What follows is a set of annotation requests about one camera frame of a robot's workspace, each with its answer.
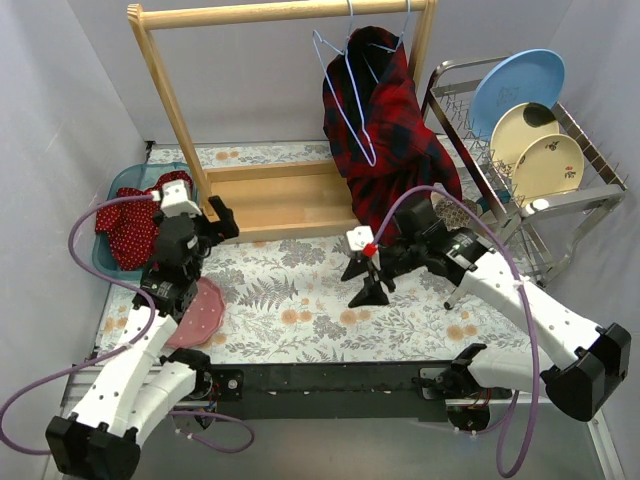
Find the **cream plate floral print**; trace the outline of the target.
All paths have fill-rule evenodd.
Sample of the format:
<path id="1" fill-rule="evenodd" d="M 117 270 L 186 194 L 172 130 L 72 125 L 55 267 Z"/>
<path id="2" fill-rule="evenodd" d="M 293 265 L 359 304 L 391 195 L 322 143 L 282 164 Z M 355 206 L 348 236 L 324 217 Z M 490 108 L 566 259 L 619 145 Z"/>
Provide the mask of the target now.
<path id="1" fill-rule="evenodd" d="M 550 134 L 534 141 L 520 156 L 511 176 L 515 198 L 523 203 L 576 191 L 585 158 L 570 136 Z"/>

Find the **wooden clothes rack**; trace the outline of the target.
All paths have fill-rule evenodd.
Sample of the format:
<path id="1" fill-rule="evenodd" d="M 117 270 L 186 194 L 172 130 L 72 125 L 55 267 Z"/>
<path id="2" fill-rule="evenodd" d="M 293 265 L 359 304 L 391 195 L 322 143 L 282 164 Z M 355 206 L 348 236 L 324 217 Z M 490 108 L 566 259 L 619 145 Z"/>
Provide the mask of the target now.
<path id="1" fill-rule="evenodd" d="M 402 13 L 415 23 L 408 66 L 420 78 L 433 1 L 287 1 L 127 9 L 164 111 L 203 196 L 234 210 L 241 241 L 341 234 L 356 225 L 344 180 L 329 160 L 211 169 L 199 143 L 316 139 L 321 133 L 318 27 L 345 39 L 356 15 Z"/>

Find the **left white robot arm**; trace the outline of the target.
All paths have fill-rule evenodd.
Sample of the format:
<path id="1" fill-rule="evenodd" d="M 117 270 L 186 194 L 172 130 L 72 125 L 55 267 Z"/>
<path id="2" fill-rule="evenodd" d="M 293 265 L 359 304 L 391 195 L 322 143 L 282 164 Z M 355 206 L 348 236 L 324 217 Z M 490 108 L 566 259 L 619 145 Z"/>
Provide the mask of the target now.
<path id="1" fill-rule="evenodd" d="M 233 211 L 208 200 L 216 221 L 190 200 L 162 200 L 154 252 L 143 270 L 127 323 L 89 390 L 45 437 L 57 469 L 81 479 L 129 479 L 155 427 L 184 397 L 213 386 L 209 357 L 196 350 L 218 326 L 224 301 L 202 279 L 212 247 L 239 234 Z"/>

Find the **floral table mat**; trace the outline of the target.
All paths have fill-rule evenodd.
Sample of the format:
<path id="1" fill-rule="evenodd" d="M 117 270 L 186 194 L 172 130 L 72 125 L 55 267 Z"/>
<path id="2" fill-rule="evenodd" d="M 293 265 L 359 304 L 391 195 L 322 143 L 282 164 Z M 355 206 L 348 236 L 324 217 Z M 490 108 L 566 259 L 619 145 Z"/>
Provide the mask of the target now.
<path id="1" fill-rule="evenodd" d="M 222 326 L 203 345 L 217 363 L 449 359 L 484 343 L 527 352 L 527 336 L 474 296 L 451 310 L 446 280 L 418 270 L 388 305 L 350 308 L 360 280 L 343 281 L 340 236 L 224 244 L 203 272 L 223 291 Z"/>

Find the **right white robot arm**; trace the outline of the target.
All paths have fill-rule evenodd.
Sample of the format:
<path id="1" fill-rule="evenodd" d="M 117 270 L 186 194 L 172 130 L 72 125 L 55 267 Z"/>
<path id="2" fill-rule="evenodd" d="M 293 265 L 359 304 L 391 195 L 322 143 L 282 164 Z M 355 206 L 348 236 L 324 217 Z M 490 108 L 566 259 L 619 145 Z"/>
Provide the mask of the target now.
<path id="1" fill-rule="evenodd" d="M 368 226 L 347 231 L 350 260 L 342 278 L 365 277 L 350 307 L 388 304 L 395 278 L 425 268 L 453 284 L 446 309 L 472 294 L 535 336 L 532 352 L 523 355 L 474 343 L 424 380 L 425 388 L 469 398 L 491 388 L 541 392 L 569 417 L 587 422 L 626 378 L 631 336 L 621 325 L 603 327 L 514 275 L 486 238 L 468 227 L 447 229 L 427 199 L 396 211 L 393 221 L 401 235 L 389 247 L 375 244 Z"/>

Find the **cream plate black spot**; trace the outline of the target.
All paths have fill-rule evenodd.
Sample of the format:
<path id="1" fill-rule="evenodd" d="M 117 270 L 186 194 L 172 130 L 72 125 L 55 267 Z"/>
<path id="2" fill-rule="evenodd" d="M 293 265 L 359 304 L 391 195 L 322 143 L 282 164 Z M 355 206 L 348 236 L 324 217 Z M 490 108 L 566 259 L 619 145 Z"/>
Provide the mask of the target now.
<path id="1" fill-rule="evenodd" d="M 510 176 L 516 162 L 536 140 L 560 131 L 553 112 L 546 106 L 527 102 L 508 110 L 497 122 L 490 140 L 491 163 Z"/>

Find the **patterned bowl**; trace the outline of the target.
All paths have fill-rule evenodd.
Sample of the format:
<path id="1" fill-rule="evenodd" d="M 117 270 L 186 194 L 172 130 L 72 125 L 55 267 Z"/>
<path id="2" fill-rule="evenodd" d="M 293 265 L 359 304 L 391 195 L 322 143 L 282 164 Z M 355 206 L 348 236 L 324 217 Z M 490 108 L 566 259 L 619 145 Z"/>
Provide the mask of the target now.
<path id="1" fill-rule="evenodd" d="M 451 200 L 440 200 L 435 204 L 434 209 L 448 231 L 468 227 L 471 224 L 471 218 L 466 211 Z"/>

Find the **red polka dot cloth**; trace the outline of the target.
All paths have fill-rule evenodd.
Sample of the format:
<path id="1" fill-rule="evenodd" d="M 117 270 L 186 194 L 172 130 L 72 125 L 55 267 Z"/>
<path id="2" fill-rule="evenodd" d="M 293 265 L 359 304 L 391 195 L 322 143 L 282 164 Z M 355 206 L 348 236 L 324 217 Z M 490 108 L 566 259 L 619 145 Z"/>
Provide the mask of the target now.
<path id="1" fill-rule="evenodd" d="M 96 213 L 94 231 L 106 237 L 110 254 L 120 270 L 138 270 L 150 259 L 157 235 L 152 215 L 160 210 L 159 204 L 152 200 L 151 191 L 174 180 L 185 180 L 192 195 L 190 175 L 185 170 L 173 170 L 161 175 L 154 185 L 144 190 L 119 188 L 115 198 L 127 198 L 127 201 L 110 204 Z"/>

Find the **blue plate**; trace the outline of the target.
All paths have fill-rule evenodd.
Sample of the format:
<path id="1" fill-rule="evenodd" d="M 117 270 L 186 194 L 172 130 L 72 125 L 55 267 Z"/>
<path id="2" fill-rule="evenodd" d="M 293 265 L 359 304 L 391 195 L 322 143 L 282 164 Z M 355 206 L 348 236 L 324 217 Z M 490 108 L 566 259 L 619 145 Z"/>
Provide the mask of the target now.
<path id="1" fill-rule="evenodd" d="M 549 49 L 516 53 L 496 65 L 479 83 L 468 109 L 468 123 L 476 137 L 491 136 L 502 116 L 522 103 L 555 105 L 566 69 L 563 58 Z"/>

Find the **metal dish rack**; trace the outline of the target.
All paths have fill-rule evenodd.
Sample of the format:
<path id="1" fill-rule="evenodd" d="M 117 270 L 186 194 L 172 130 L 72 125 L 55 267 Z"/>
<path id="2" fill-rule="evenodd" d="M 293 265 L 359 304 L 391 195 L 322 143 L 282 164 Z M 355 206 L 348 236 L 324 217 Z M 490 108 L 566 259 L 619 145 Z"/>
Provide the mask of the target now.
<path id="1" fill-rule="evenodd" d="M 541 287 L 627 191 L 561 104 L 564 81 L 564 61 L 548 49 L 448 60 L 431 74 L 422 105 L 474 181 L 485 223 Z"/>

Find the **red plaid skirt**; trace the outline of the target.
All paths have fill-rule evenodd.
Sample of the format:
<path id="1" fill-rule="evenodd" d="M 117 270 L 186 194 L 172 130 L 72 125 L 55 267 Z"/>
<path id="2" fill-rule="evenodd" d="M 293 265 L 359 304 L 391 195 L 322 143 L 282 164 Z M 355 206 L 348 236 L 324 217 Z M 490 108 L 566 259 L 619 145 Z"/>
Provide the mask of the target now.
<path id="1" fill-rule="evenodd" d="M 345 67 L 336 57 L 328 65 L 334 86 L 338 95 L 343 86 L 350 94 Z M 399 232 L 383 219 L 402 194 L 416 186 L 439 184 L 461 198 L 461 182 L 451 156 L 424 124 L 398 37 L 376 26 L 357 29 L 349 42 L 349 58 L 365 116 L 359 133 L 364 137 L 367 130 L 372 137 L 377 165 L 371 168 L 355 145 L 325 80 L 323 131 L 350 190 L 355 217 L 373 230 L 382 229 L 381 241 L 389 244 Z"/>

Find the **teal plastic basket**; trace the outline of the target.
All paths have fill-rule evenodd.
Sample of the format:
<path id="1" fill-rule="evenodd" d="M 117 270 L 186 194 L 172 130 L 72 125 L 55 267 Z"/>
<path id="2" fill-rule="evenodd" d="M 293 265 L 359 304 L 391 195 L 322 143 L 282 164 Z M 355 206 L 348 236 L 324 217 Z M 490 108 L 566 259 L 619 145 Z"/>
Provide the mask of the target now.
<path id="1" fill-rule="evenodd" d="M 128 167 L 115 177 L 108 197 L 142 196 L 160 190 L 173 180 L 186 181 L 191 197 L 197 198 L 190 169 L 181 162 Z M 110 277 L 139 280 L 157 236 L 152 216 L 158 210 L 159 205 L 152 201 L 135 201 L 119 203 L 98 212 L 92 251 L 94 267 Z"/>

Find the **pink polka dot plate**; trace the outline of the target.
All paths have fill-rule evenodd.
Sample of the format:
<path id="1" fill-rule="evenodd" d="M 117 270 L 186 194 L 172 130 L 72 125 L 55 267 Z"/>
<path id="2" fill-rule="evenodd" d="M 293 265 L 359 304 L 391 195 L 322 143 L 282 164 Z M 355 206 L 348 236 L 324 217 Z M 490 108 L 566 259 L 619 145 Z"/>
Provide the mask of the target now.
<path id="1" fill-rule="evenodd" d="M 197 281 L 197 294 L 175 332 L 167 340 L 170 348 L 191 348 L 204 344 L 223 324 L 224 293 L 206 277 Z"/>

